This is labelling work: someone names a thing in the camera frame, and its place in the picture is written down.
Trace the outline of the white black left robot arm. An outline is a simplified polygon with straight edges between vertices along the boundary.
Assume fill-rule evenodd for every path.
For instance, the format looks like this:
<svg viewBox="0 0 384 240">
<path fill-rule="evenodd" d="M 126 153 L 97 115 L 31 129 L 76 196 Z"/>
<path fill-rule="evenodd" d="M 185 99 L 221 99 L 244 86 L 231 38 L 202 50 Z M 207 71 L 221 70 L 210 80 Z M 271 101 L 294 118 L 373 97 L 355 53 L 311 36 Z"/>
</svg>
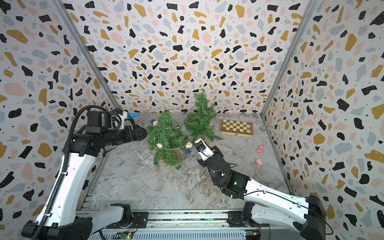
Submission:
<svg viewBox="0 0 384 240">
<path fill-rule="evenodd" d="M 86 240 L 102 229 L 134 224 L 131 207 L 115 204 L 84 217 L 76 214 L 86 177 L 101 150 L 109 146 L 142 141 L 147 130 L 121 109 L 107 111 L 90 105 L 81 108 L 72 121 L 60 171 L 49 198 L 35 222 L 26 224 L 22 236 L 31 240 Z"/>
</svg>

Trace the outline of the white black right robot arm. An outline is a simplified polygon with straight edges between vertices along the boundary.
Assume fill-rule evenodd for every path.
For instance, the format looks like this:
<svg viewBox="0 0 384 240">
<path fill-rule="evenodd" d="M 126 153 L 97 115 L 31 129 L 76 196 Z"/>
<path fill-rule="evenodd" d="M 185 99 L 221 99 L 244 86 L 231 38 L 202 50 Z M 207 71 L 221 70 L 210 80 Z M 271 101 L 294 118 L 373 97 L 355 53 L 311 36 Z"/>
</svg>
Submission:
<svg viewBox="0 0 384 240">
<path fill-rule="evenodd" d="M 224 195 L 245 201 L 242 220 L 248 225 L 265 220 L 290 227 L 305 240 L 326 239 L 326 213 L 318 197 L 292 196 L 264 186 L 234 171 L 218 153 L 200 156 L 198 162 L 208 169 L 214 185 Z"/>
</svg>

